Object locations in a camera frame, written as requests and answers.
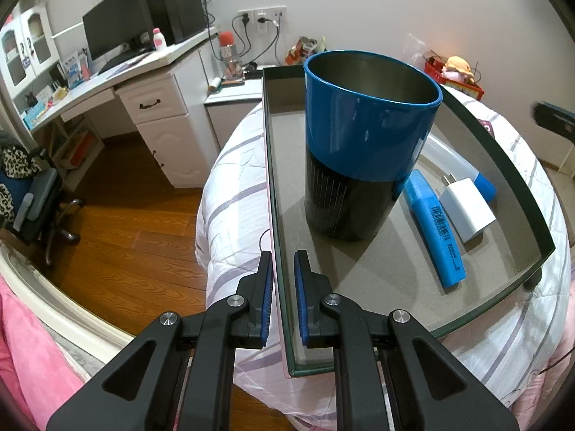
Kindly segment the clear bottle red cap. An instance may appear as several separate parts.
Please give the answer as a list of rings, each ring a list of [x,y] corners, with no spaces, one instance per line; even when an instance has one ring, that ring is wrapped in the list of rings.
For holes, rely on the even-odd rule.
[[[220,45],[220,57],[224,64],[224,78],[226,80],[238,80],[243,76],[240,56],[235,45],[234,35],[230,31],[218,34]]]

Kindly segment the clear tube blue cap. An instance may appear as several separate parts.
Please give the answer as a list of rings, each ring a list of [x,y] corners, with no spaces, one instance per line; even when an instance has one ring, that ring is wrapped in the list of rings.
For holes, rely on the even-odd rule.
[[[497,190],[478,169],[434,134],[429,134],[421,154],[445,175],[451,174],[457,181],[469,178],[487,203],[496,197]]]

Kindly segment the office chair with leopard cloth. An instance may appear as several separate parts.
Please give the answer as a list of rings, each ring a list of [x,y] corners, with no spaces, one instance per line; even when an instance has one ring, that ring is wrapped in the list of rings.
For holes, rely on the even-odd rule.
[[[52,266],[52,246],[58,236],[70,245],[80,242],[65,221],[85,206],[70,196],[48,151],[26,150],[11,133],[1,132],[1,227],[26,245],[45,250],[42,266]]]

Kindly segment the colourful snack bags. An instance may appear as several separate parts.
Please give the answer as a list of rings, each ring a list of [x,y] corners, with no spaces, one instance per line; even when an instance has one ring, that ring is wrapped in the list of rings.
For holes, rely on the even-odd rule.
[[[318,54],[319,52],[326,51],[326,38],[322,37],[320,40],[301,36],[296,44],[292,46],[286,53],[285,65],[301,65],[305,63],[306,59]]]

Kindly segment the pink green cardboard box tray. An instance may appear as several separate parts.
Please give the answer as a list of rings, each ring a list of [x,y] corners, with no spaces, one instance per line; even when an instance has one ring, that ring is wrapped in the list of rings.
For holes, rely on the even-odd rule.
[[[366,310],[406,309],[442,337],[505,300],[538,273],[555,246],[526,182],[483,128],[461,92],[446,89],[433,126],[441,141],[486,175],[496,188],[495,221],[460,244],[466,277],[452,289],[438,281],[424,240],[400,199],[376,236],[347,242],[312,229],[305,216],[305,83],[299,66],[268,68],[262,81],[264,137],[282,355],[289,376],[331,372],[330,350],[303,346],[294,255],[307,253],[314,272]]]

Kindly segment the orange plush toy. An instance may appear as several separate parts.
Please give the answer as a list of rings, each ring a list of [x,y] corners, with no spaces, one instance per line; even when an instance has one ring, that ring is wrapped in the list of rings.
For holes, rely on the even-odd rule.
[[[461,56],[450,56],[442,66],[441,73],[451,81],[475,85],[472,68]]]

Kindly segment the white desk with drawers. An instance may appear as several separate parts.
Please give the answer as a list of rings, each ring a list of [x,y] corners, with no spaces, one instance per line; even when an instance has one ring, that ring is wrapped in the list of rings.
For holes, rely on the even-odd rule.
[[[201,188],[220,152],[205,101],[215,75],[216,26],[160,52],[139,56],[72,89],[30,128],[68,122],[118,99],[175,188]]]

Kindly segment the white pink lotion bottle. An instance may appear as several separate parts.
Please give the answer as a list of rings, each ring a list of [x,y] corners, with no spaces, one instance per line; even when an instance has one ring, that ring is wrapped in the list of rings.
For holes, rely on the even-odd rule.
[[[166,39],[158,27],[153,29],[153,42],[156,51],[161,51],[167,48]]]

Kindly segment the white striped table cloth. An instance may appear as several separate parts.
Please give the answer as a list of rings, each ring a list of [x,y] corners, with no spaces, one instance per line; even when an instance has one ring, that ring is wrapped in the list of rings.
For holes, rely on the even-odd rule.
[[[492,126],[536,199],[555,250],[533,291],[517,291],[443,342],[527,429],[566,383],[572,367],[574,264],[566,220],[551,180],[512,124],[471,97],[460,96],[460,101]],[[245,116],[204,188],[195,255],[207,273],[208,302],[233,294],[240,279],[257,268],[260,252],[270,248],[263,121],[261,107]],[[237,352],[234,381],[263,409],[280,412],[299,430],[335,428],[333,374],[287,377],[277,324],[271,325],[265,348]]]

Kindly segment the red storage box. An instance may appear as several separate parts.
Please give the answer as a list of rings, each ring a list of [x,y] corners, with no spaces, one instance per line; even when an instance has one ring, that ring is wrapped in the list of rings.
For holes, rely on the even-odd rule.
[[[424,55],[424,72],[437,83],[457,89],[481,100],[484,90],[479,85],[479,71],[470,66],[470,63],[461,56],[439,56],[436,52],[428,51]]]

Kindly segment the blue steel tumbler cup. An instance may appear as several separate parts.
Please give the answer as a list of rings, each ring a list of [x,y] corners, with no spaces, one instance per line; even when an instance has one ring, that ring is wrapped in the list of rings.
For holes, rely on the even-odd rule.
[[[390,56],[321,52],[304,63],[305,212],[331,238],[373,238],[442,103],[436,81]]]

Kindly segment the white USB charger plug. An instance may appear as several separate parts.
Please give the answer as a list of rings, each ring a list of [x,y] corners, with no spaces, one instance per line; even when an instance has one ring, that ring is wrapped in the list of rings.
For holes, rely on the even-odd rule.
[[[440,203],[460,239],[467,243],[496,221],[486,200],[470,178],[456,180],[452,174],[442,176],[445,190]]]

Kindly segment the pink blanket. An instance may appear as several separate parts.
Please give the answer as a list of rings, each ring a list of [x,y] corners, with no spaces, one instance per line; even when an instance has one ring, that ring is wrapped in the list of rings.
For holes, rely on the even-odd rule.
[[[34,313],[1,283],[1,379],[41,430],[84,382]]]

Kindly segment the white glass door cabinet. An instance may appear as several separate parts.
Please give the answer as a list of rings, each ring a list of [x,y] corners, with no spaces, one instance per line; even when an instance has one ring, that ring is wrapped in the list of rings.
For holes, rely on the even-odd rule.
[[[1,28],[1,75],[12,99],[58,62],[45,4],[20,13]]]

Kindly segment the black computer tower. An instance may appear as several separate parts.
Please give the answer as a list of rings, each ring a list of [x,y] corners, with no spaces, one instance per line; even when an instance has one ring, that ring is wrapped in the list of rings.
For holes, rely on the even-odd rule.
[[[207,18],[202,0],[146,0],[153,26],[168,46],[182,43],[204,31]]]

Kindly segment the blue rectangular stick box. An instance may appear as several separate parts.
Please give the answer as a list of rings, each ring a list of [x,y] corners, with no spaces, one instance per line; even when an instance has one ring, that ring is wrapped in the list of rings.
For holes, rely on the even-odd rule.
[[[465,279],[461,254],[440,201],[424,175],[413,169],[404,183],[404,194],[441,286],[449,289]]]

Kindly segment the white wall power strip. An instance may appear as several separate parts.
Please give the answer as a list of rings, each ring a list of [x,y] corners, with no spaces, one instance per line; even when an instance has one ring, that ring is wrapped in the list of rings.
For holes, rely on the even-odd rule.
[[[277,22],[279,19],[286,17],[288,14],[287,8],[287,6],[273,6],[269,8],[238,10],[237,15],[240,18],[247,16],[249,18],[248,24],[257,24],[257,21],[261,18],[271,19],[272,22]]]

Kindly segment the black computer monitor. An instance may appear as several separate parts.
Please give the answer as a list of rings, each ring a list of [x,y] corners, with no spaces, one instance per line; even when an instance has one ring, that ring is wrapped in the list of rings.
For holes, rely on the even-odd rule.
[[[153,24],[147,0],[102,0],[83,16],[92,59],[127,44],[130,52],[152,49]]]

